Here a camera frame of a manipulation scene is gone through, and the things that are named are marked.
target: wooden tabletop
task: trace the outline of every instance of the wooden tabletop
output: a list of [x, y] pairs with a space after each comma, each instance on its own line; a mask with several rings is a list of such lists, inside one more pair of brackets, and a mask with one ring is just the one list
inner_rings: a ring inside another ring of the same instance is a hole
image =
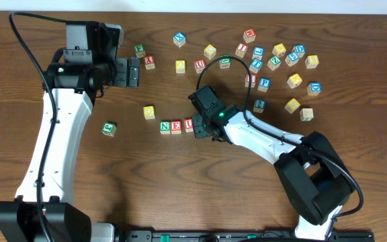
[[[161, 120], [182, 120], [196, 113], [187, 96], [195, 91], [194, 61], [208, 44], [217, 55], [234, 55], [243, 30], [253, 28], [252, 49], [274, 45], [288, 50], [303, 44], [317, 54], [315, 69], [304, 59], [275, 71], [265, 65], [259, 77], [271, 79], [267, 101], [255, 115], [282, 130], [308, 135], [316, 130], [334, 146], [365, 196], [363, 209], [339, 219], [337, 229], [372, 230], [387, 241], [387, 16], [194, 13], [43, 13], [52, 17], [120, 24], [125, 30], [118, 56], [134, 56], [143, 43], [156, 69], [140, 68], [140, 87], [106, 89], [96, 101], [83, 131], [74, 177], [75, 206], [92, 221], [153, 227], [156, 230], [253, 230], [294, 228], [298, 215], [289, 203], [275, 169], [253, 152], [192, 133], [162, 135]], [[0, 201], [12, 200], [32, 158], [42, 116], [41, 80], [15, 39], [8, 12], [0, 12]], [[65, 46], [62, 24], [16, 17], [21, 35], [43, 69]], [[181, 48], [172, 37], [187, 36]], [[175, 61], [186, 60], [186, 73], [175, 73]], [[301, 86], [290, 89], [288, 77], [299, 73]], [[211, 85], [227, 104], [243, 104], [246, 71], [236, 62], [229, 69], [210, 67], [202, 84]], [[307, 96], [312, 81], [322, 83], [318, 96]], [[301, 122], [299, 111], [285, 104], [295, 97], [301, 108], [313, 108], [314, 120]], [[145, 120], [142, 107], [155, 106], [156, 119]], [[118, 123], [114, 138], [104, 136], [104, 122]], [[344, 210], [356, 206], [353, 194]]]

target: alphabet cube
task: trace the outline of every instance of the alphabet cube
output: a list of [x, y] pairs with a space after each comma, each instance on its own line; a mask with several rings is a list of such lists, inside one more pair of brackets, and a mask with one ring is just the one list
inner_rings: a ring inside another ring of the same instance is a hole
[[292, 98], [285, 106], [285, 109], [291, 114], [295, 112], [297, 108], [300, 107], [300, 103], [296, 101], [295, 98]]
[[301, 121], [311, 121], [313, 119], [313, 109], [303, 108], [300, 112]]
[[[256, 75], [255, 74], [251, 74], [252, 76], [252, 88], [255, 87], [255, 84], [256, 84]], [[245, 80], [245, 87], [249, 87], [249, 74], [246, 74], [246, 80]]]
[[286, 53], [286, 48], [283, 44], [275, 45], [273, 48], [273, 54], [277, 57], [282, 57]]
[[181, 134], [180, 121], [171, 121], [171, 134]]
[[263, 53], [264, 53], [264, 49], [262, 47], [254, 47], [253, 48], [253, 55], [252, 55], [252, 60], [254, 58], [258, 59], [258, 60], [262, 60], [262, 56], [263, 56]]
[[159, 131], [161, 131], [161, 134], [171, 134], [169, 127], [170, 127], [169, 122], [161, 122], [161, 125], [159, 127]]
[[271, 85], [271, 80], [266, 78], [261, 78], [259, 81], [258, 91], [266, 92], [269, 89], [269, 86]]
[[247, 52], [247, 49], [248, 49], [247, 45], [241, 44], [241, 43], [240, 43], [240, 44], [236, 47], [236, 49], [235, 49], [235, 54], [236, 54], [237, 56], [243, 58], [243, 57], [245, 56], [246, 52]]
[[155, 118], [155, 109], [153, 108], [153, 106], [143, 107], [142, 111], [144, 112], [144, 117], [146, 119]]
[[296, 74], [293, 74], [292, 76], [289, 77], [288, 79], [288, 85], [290, 86], [290, 88], [295, 88], [297, 86], [299, 86], [302, 82], [302, 79], [301, 77], [299, 76], [298, 73]]
[[209, 60], [211, 60], [216, 55], [217, 51], [218, 50], [214, 46], [209, 44], [204, 49], [204, 56], [207, 57]]
[[319, 58], [317, 58], [317, 55], [307, 56], [306, 58], [307, 69], [316, 68], [317, 65], [319, 65]]
[[296, 63], [298, 63], [298, 61], [300, 60], [300, 57], [298, 57], [298, 55], [296, 55], [294, 52], [292, 53], [289, 53], [286, 57], [286, 64], [288, 64], [288, 66], [293, 66], [295, 65]]
[[188, 118], [185, 120], [185, 129], [186, 129], [186, 132], [193, 132], [194, 131], [194, 125], [192, 123], [191, 118]]
[[253, 111], [262, 113], [264, 109], [265, 109], [265, 100], [256, 99], [255, 106], [253, 106]]
[[255, 40], [256, 33], [255, 31], [253, 31], [253, 29], [246, 30], [245, 33], [243, 34], [243, 38], [245, 39], [246, 43], [250, 43]]
[[231, 65], [231, 59], [229, 59], [229, 58], [222, 59], [219, 61], [219, 65], [220, 65], [221, 69], [229, 68], [229, 66]]
[[267, 63], [267, 66], [272, 70], [276, 70], [280, 64], [282, 63], [282, 61], [277, 57], [277, 56], [273, 56]]
[[301, 58], [306, 53], [306, 49], [303, 44], [297, 44], [293, 47], [292, 52], [295, 52], [295, 54]]
[[175, 61], [175, 72], [176, 73], [185, 73], [186, 72], [186, 63], [184, 60]]
[[146, 69], [154, 69], [155, 68], [155, 59], [153, 56], [146, 56], [144, 58], [144, 65], [146, 66]]
[[322, 91], [322, 85], [320, 83], [310, 83], [307, 87], [307, 95], [319, 95]]
[[260, 68], [262, 67], [262, 61], [254, 58], [252, 63], [250, 64], [249, 70], [253, 73], [258, 73]]
[[114, 134], [116, 133], [116, 125], [109, 122], [105, 122], [102, 126], [101, 131], [105, 135], [114, 136]]
[[174, 35], [173, 41], [176, 46], [182, 47], [186, 43], [186, 36], [183, 33], [178, 32]]
[[204, 59], [202, 60], [195, 60], [195, 71], [196, 73], [201, 73], [202, 70], [206, 68], [206, 61]]
[[146, 56], [146, 50], [144, 49], [144, 46], [142, 44], [134, 46], [134, 50], [137, 58]]

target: white background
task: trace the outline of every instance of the white background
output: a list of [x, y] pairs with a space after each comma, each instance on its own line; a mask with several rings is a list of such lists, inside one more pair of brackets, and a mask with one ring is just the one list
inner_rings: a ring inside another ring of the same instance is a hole
[[387, 0], [0, 0], [0, 10], [387, 14]]

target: wooden block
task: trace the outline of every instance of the wooden block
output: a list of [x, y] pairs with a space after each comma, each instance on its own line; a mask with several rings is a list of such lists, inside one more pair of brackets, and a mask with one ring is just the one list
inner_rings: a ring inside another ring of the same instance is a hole
[[144, 46], [142, 44], [134, 46], [134, 50], [137, 58], [146, 56], [146, 50], [144, 49]]
[[296, 101], [295, 98], [292, 98], [285, 106], [285, 109], [291, 114], [295, 112], [297, 108], [300, 107], [300, 103]]
[[236, 49], [235, 49], [235, 54], [236, 54], [237, 56], [243, 58], [243, 57], [245, 56], [245, 54], [246, 54], [248, 48], [249, 48], [249, 47], [247, 47], [247, 45], [241, 44], [241, 43], [240, 43], [240, 44], [236, 47]]
[[266, 92], [269, 89], [269, 86], [271, 85], [271, 80], [267, 78], [261, 78], [259, 81], [258, 91]]
[[277, 57], [282, 57], [286, 53], [286, 48], [283, 44], [277, 44], [273, 48], [273, 54]]
[[206, 61], [204, 59], [195, 60], [195, 71], [197, 74], [200, 74], [204, 68], [206, 68]]
[[169, 127], [169, 122], [161, 122], [161, 125], [159, 126], [159, 131], [161, 131], [161, 134], [171, 134]]
[[153, 119], [153, 118], [155, 118], [155, 109], [153, 108], [153, 106], [143, 107], [142, 111], [143, 111], [144, 117], [146, 119]]
[[226, 58], [226, 59], [222, 59], [219, 61], [219, 65], [220, 65], [220, 68], [223, 69], [223, 68], [229, 68], [229, 66], [231, 66], [231, 59], [229, 58]]
[[144, 58], [144, 65], [146, 66], [146, 69], [154, 69], [155, 68], [155, 58], [153, 56], [146, 56]]
[[[251, 76], [252, 76], [252, 86], [251, 86], [251, 88], [254, 88], [255, 84], [256, 84], [256, 75], [255, 74], [251, 74]], [[246, 74], [245, 87], [249, 87], [249, 74]]]
[[319, 95], [322, 91], [322, 85], [320, 83], [310, 83], [307, 87], [307, 95]]
[[287, 55], [285, 62], [286, 64], [288, 64], [288, 66], [291, 67], [296, 63], [298, 63], [299, 60], [300, 60], [300, 57], [298, 57], [298, 55], [295, 54], [295, 52], [291, 52]]
[[295, 52], [295, 54], [301, 58], [306, 53], [306, 49], [303, 44], [297, 44], [293, 47], [292, 52]]
[[186, 130], [186, 132], [193, 132], [194, 131], [194, 124], [192, 123], [191, 118], [185, 119], [185, 130]]
[[250, 43], [255, 40], [256, 33], [255, 31], [253, 31], [253, 29], [246, 30], [245, 33], [243, 34], [243, 38], [245, 39], [246, 43]]
[[264, 109], [265, 109], [265, 100], [256, 99], [255, 105], [253, 106], [253, 111], [262, 113]]
[[319, 65], [319, 58], [317, 58], [317, 55], [307, 56], [306, 58], [307, 69], [316, 68], [317, 65]]
[[298, 73], [293, 74], [288, 79], [288, 85], [292, 89], [299, 86], [301, 84], [301, 82], [302, 82], [302, 78], [299, 76]]
[[183, 33], [178, 32], [174, 35], [173, 41], [176, 46], [182, 47], [186, 43], [186, 36]]
[[216, 55], [217, 51], [218, 50], [214, 46], [209, 44], [204, 49], [204, 56], [207, 57], [209, 60], [211, 60]]
[[312, 108], [303, 108], [300, 112], [301, 121], [311, 121], [313, 117], [313, 109]]
[[273, 56], [267, 63], [267, 66], [272, 70], [276, 70], [280, 64], [282, 63], [282, 61], [277, 57], [277, 56]]
[[185, 73], [186, 72], [186, 62], [184, 60], [175, 61], [175, 72], [176, 73]]
[[262, 67], [262, 61], [254, 58], [252, 63], [250, 64], [249, 70], [253, 73], [258, 73], [260, 68]]
[[105, 135], [114, 136], [114, 134], [116, 133], [116, 125], [109, 122], [105, 122], [102, 126], [101, 131]]
[[253, 55], [252, 55], [252, 60], [254, 58], [258, 59], [258, 60], [262, 60], [262, 56], [263, 56], [263, 53], [265, 52], [265, 50], [262, 48], [262, 47], [254, 47], [253, 48]]
[[180, 121], [171, 121], [171, 134], [181, 134]]

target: cable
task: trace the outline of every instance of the cable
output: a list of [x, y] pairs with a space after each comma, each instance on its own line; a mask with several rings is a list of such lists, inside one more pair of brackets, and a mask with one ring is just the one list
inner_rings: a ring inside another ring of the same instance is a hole
[[243, 116], [244, 116], [247, 124], [251, 125], [253, 128], [257, 129], [258, 131], [260, 131], [260, 132], [262, 132], [262, 133], [264, 133], [266, 135], [269, 135], [269, 136], [271, 136], [271, 137], [273, 137], [273, 138], [275, 138], [277, 140], [282, 141], [283, 143], [286, 143], [286, 144], [289, 144], [289, 145], [293, 145], [293, 146], [295, 146], [295, 147], [297, 147], [297, 148], [299, 148], [299, 149], [301, 149], [303, 151], [306, 151], [307, 153], [310, 153], [312, 155], [320, 157], [324, 162], [327, 162], [328, 164], [331, 164], [332, 166], [337, 168], [343, 174], [343, 176], [349, 181], [349, 183], [351, 185], [353, 185], [353, 187], [356, 189], [356, 192], [357, 192], [357, 194], [359, 196], [359, 204], [356, 206], [356, 208], [354, 208], [352, 210], [349, 210], [347, 212], [341, 212], [341, 213], [338, 213], [338, 214], [334, 214], [334, 216], [332, 217], [332, 220], [336, 221], [338, 217], [354, 214], [357, 211], [361, 210], [361, 208], [363, 206], [363, 194], [362, 194], [362, 190], [361, 190], [359, 184], [356, 182], [356, 180], [347, 171], [345, 171], [341, 166], [339, 166], [334, 161], [335, 160], [334, 157], [331, 157], [330, 155], [327, 155], [327, 154], [325, 154], [323, 152], [320, 152], [320, 151], [315, 151], [315, 150], [313, 150], [311, 148], [305, 147], [305, 146], [300, 145], [298, 143], [295, 143], [293, 141], [287, 140], [283, 136], [278, 136], [278, 135], [270, 133], [270, 132], [268, 132], [266, 130], [263, 130], [260, 127], [256, 126], [254, 123], [252, 123], [251, 119], [247, 118], [247, 104], [249, 103], [250, 90], [251, 90], [251, 86], [252, 86], [252, 75], [251, 75], [251, 72], [250, 72], [248, 66], [246, 65], [246, 63], [244, 63], [244, 61], [242, 61], [241, 59], [239, 59], [237, 57], [233, 57], [233, 56], [222, 56], [222, 57], [217, 58], [216, 60], [213, 60], [210, 64], [208, 64], [206, 66], [206, 68], [204, 68], [204, 70], [202, 70], [200, 76], [198, 77], [198, 82], [196, 84], [196, 89], [198, 90], [200, 88], [200, 82], [201, 82], [202, 75], [206, 72], [208, 67], [210, 67], [214, 63], [218, 62], [219, 60], [226, 59], [226, 58], [230, 58], [232, 60], [236, 60], [236, 61], [240, 62], [246, 68], [247, 74], [249, 75], [249, 88], [247, 89], [245, 106], [244, 106], [244, 110], [243, 110]]
[[27, 16], [27, 17], [36, 17], [36, 18], [39, 18], [39, 19], [44, 19], [44, 20], [53, 21], [53, 22], [59, 22], [59, 23], [69, 23], [69, 21], [63, 20], [63, 19], [56, 19], [56, 18], [53, 18], [53, 17], [46, 17], [46, 16], [41, 16], [41, 15], [36, 15], [36, 14], [33, 14], [33, 13], [20, 12], [20, 11], [14, 11], [14, 12], [10, 13], [10, 16], [9, 16], [9, 21], [10, 21], [11, 29], [13, 30], [14, 34], [16, 35], [17, 40], [19, 40], [19, 43], [21, 44], [21, 46], [24, 48], [26, 54], [29, 56], [29, 58], [31, 59], [31, 61], [34, 64], [34, 66], [37, 68], [37, 71], [38, 71], [38, 73], [41, 76], [41, 80], [42, 80], [42, 82], [43, 82], [43, 84], [44, 84], [44, 86], [46, 88], [46, 92], [48, 93], [48, 96], [50, 98], [50, 103], [52, 104], [52, 113], [53, 113], [53, 115], [52, 115], [52, 119], [50, 120], [50, 129], [48, 131], [48, 136], [47, 136], [47, 139], [46, 139], [46, 144], [44, 145], [43, 155], [41, 157], [40, 166], [38, 168], [38, 176], [37, 176], [36, 187], [37, 187], [38, 218], [40, 219], [40, 225], [41, 225], [41, 228], [43, 230], [44, 236], [46, 237], [47, 241], [48, 242], [53, 242], [52, 236], [50, 235], [50, 231], [49, 231], [49, 229], [47, 227], [47, 224], [46, 224], [47, 220], [44, 217], [43, 210], [42, 210], [43, 209], [43, 203], [42, 203], [42, 184], [43, 184], [43, 171], [44, 171], [44, 166], [46, 164], [46, 158], [47, 158], [48, 150], [50, 148], [50, 141], [52, 141], [52, 136], [53, 136], [54, 128], [56, 126], [56, 123], [58, 122], [57, 121], [58, 120], [58, 111], [56, 109], [56, 102], [54, 100], [53, 93], [51, 92], [50, 88], [48, 87], [48, 84], [46, 82], [46, 78], [44, 77], [44, 72], [41, 69], [40, 64], [38, 64], [38, 61], [35, 59], [34, 55], [31, 52], [31, 50], [28, 48], [28, 46], [26, 45], [26, 43], [24, 42], [24, 40], [20, 36], [20, 34], [19, 34], [15, 24], [14, 24], [13, 18], [14, 18], [15, 15], [22, 15], [22, 16]]

